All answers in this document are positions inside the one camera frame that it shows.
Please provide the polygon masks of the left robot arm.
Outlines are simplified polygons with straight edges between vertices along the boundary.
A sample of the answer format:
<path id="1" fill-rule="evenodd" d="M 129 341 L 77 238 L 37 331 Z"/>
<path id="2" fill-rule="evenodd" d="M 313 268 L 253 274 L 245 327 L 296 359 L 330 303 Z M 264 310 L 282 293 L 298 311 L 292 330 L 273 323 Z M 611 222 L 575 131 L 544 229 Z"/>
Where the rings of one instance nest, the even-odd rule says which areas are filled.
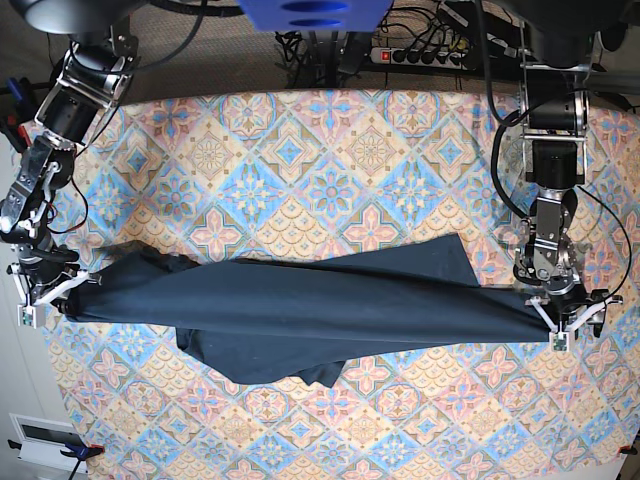
<path id="1" fill-rule="evenodd" d="M 527 232 L 515 253 L 514 275 L 543 293 L 528 300 L 550 329 L 550 340 L 567 347 L 583 325 L 600 336 L 607 310 L 623 301 L 617 290 L 588 291 L 568 232 L 587 176 L 589 93 L 587 81 L 597 35 L 616 26 L 628 1 L 503 1 L 520 23 L 522 105 L 499 117 L 490 173 L 496 192 Z M 528 211 L 517 207 L 498 176 L 501 140 L 522 129 L 523 170 L 538 188 Z"/>

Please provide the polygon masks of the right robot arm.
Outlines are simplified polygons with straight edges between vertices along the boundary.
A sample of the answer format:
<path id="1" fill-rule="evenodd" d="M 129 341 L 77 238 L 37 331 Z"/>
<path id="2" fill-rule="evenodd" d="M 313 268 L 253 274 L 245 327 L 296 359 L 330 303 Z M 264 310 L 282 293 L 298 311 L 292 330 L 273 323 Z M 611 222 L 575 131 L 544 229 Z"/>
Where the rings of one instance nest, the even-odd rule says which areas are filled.
<path id="1" fill-rule="evenodd" d="M 44 309 L 60 305 L 73 288 L 100 278 L 79 265 L 77 252 L 55 242 L 49 222 L 58 190 L 73 179 L 79 149 L 97 114 L 115 113 L 131 82 L 138 40 L 124 17 L 104 31 L 74 34 L 52 91 L 35 114 L 42 134 L 23 153 L 20 170 L 1 202 L 1 240 L 16 253 L 7 272 L 19 294 L 18 322 L 46 322 Z"/>

